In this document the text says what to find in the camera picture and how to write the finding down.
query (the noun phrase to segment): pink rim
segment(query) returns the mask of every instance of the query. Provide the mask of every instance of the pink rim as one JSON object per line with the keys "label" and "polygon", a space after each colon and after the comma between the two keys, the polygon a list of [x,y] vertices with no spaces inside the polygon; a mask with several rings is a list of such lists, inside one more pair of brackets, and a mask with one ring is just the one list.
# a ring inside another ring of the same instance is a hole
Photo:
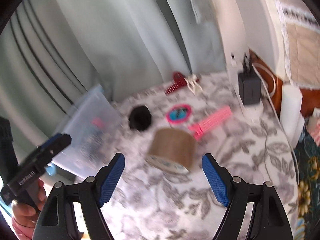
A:
{"label": "pink rim", "polygon": [[[178,108],[186,108],[186,109],[188,109],[188,112],[187,112],[186,117],[183,118],[183,119],[175,120],[175,121],[174,121],[174,120],[171,120],[171,119],[170,119],[170,113],[171,113],[172,111],[178,109]],[[191,115],[191,106],[190,106],[190,105],[186,105],[186,104],[182,104],[182,105],[177,105],[177,106],[174,106],[173,108],[171,108],[170,111],[166,114],[166,117],[167,117],[167,121],[168,121],[169,123],[178,124],[178,123],[183,123],[183,122],[185,122],[186,120],[188,120],[189,117],[190,117],[190,115]]]}

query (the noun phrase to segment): black round object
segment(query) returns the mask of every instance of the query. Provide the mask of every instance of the black round object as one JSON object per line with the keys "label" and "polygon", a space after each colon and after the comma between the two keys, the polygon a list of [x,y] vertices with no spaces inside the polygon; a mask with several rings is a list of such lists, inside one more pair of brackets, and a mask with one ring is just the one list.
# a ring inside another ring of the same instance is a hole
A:
{"label": "black round object", "polygon": [[146,106],[134,108],[129,116],[130,129],[144,131],[151,125],[151,114]]}

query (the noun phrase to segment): pink sleeve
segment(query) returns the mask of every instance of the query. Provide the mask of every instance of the pink sleeve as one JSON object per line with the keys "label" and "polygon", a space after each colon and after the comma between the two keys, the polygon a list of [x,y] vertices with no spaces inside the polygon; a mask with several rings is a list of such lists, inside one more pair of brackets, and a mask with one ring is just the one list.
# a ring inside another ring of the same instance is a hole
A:
{"label": "pink sleeve", "polygon": [[27,227],[24,227],[24,226],[18,224],[18,222],[14,219],[14,217],[12,217],[12,227],[13,227],[14,231],[16,232],[16,235],[19,238],[19,240],[31,240],[32,239],[34,228],[27,228]]}

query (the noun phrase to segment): table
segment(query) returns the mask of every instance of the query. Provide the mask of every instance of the table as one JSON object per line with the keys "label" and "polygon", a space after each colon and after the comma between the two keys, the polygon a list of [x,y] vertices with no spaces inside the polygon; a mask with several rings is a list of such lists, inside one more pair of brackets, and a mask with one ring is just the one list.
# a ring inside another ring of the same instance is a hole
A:
{"label": "table", "polygon": [[[116,152],[126,158],[126,167],[109,203],[102,208],[111,233],[118,239],[212,239],[225,213],[216,200],[201,168],[202,155],[212,153],[231,175],[248,183],[275,185],[294,230],[298,215],[298,192],[294,160],[285,134],[267,100],[260,122],[246,120],[226,73],[203,74],[204,93],[195,96],[187,88],[169,95],[170,83],[152,87],[114,104],[122,115],[119,130],[105,135],[100,149],[105,163]],[[192,106],[185,125],[199,122],[217,109],[229,105],[233,117],[206,134],[198,144],[194,166],[187,175],[164,173],[144,161],[154,133],[170,127],[165,114],[176,104]],[[134,106],[146,105],[152,114],[152,126],[144,132],[132,131],[128,116]],[[252,204],[248,204],[238,239],[245,239]]]}

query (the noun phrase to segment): metal screw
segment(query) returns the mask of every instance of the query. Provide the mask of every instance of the metal screw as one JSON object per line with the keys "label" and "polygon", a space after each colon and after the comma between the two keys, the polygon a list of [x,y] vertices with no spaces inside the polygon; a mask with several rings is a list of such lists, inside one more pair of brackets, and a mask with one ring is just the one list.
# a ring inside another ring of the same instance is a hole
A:
{"label": "metal screw", "polygon": [[62,186],[62,182],[58,181],[56,184],[54,184],[55,188],[60,188]]}
{"label": "metal screw", "polygon": [[90,177],[87,177],[86,181],[91,183],[91,182],[94,182],[96,178],[94,176],[90,176]]}
{"label": "metal screw", "polygon": [[241,182],[241,178],[240,177],[233,177],[232,179],[235,183],[240,183]]}
{"label": "metal screw", "polygon": [[267,187],[272,187],[272,186],[273,186],[273,184],[272,184],[272,182],[271,182],[271,181],[266,181],[266,186],[267,186]]}

